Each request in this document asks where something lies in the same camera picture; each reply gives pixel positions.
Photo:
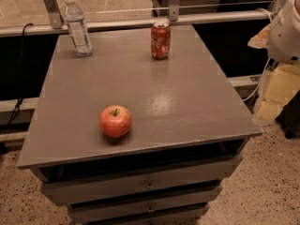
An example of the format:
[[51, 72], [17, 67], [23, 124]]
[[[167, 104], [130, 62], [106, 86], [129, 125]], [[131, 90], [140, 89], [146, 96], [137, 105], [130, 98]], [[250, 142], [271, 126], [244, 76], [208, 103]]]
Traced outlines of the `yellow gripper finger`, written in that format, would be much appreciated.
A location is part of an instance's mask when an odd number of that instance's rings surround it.
[[279, 63], [272, 72], [262, 75], [259, 97], [254, 107], [254, 121], [268, 124], [300, 90], [300, 66]]
[[257, 35], [252, 37], [247, 45], [254, 49], [266, 49], [270, 25], [266, 25]]

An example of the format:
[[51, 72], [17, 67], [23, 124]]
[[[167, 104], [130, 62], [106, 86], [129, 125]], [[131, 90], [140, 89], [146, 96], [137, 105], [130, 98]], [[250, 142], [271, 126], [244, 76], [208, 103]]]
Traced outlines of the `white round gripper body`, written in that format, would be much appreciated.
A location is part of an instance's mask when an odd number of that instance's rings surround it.
[[300, 64], [300, 0], [288, 0], [271, 22], [267, 52], [279, 63]]

